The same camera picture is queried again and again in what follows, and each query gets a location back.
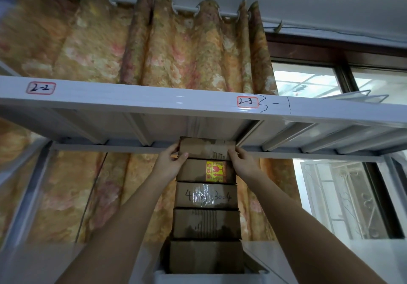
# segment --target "white label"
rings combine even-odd
[[[56,87],[57,87],[56,83],[30,82],[28,84],[26,93],[50,95],[54,93]]]
[[[238,96],[238,107],[257,108],[259,107],[258,98],[255,96]]]

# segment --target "cardboard box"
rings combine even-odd
[[[172,236],[181,239],[241,239],[240,212],[174,209]]]
[[[236,183],[236,172],[230,161],[187,159],[182,165],[177,181]]]
[[[236,143],[228,140],[181,137],[180,154],[189,153],[189,158],[206,160],[230,160],[228,149],[235,149]]]
[[[171,273],[243,273],[240,241],[171,241]]]
[[[237,186],[177,182],[175,207],[237,210]]]

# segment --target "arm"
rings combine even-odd
[[[385,282],[312,215],[295,204],[237,147],[229,150],[236,173],[256,194],[300,284]]]
[[[154,207],[188,154],[171,154],[178,143],[160,153],[151,174],[68,266],[56,284],[128,283]]]

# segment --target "forearm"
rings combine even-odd
[[[266,174],[249,183],[300,284],[385,283]]]
[[[127,283],[154,207],[166,186],[150,175],[57,281]]]

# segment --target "person's left hand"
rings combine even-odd
[[[162,182],[165,182],[165,184],[168,184],[176,177],[182,164],[184,164],[188,158],[188,153],[179,155],[178,158],[171,157],[171,154],[178,150],[179,143],[180,142],[176,142],[172,144],[170,147],[160,153],[151,172],[155,178],[162,180]]]

